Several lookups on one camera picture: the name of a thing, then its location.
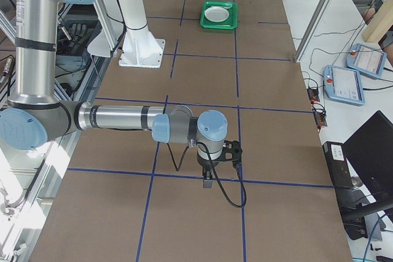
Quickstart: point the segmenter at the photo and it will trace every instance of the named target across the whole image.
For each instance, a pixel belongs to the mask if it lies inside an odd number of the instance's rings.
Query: black monitor
[[[377,202],[393,197],[393,123],[380,110],[343,144],[343,151]],[[393,209],[384,211],[393,214]]]

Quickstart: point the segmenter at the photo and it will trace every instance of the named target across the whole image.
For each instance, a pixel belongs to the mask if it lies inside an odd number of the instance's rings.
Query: blue framed tablet
[[[347,67],[326,66],[325,92],[332,101],[362,106],[365,104],[360,72]]]
[[[351,69],[358,70],[361,74],[374,79],[381,78],[387,54],[382,50],[355,44],[351,53],[346,57],[346,65]]]

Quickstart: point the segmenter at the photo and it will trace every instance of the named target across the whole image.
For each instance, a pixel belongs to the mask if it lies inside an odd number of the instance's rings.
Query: green plastic basket
[[[229,17],[220,23],[214,23],[209,21],[205,16],[204,12],[206,9],[212,6],[228,7]],[[202,14],[201,14],[201,26],[208,29],[223,29],[223,30],[233,30],[238,26],[238,5],[234,2],[223,2],[223,1],[206,1],[203,4]]]

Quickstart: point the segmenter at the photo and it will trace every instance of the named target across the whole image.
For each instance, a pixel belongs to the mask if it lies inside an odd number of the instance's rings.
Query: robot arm
[[[198,147],[198,162],[208,181],[212,180],[212,166],[214,170],[219,161],[228,161],[225,154],[231,153],[232,160],[240,164],[241,149],[236,142],[224,141],[227,119],[218,111],[207,111],[198,118],[184,106],[94,106],[59,101],[53,89],[58,3],[62,1],[17,0],[17,86],[8,100],[10,108],[0,113],[0,136],[10,146],[29,150],[89,128],[142,129],[151,130],[158,142]]]

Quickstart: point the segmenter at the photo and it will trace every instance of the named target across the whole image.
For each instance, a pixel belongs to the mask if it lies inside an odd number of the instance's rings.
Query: white plate
[[[221,23],[229,17],[229,11],[219,6],[212,6],[205,10],[204,16],[214,23]]]

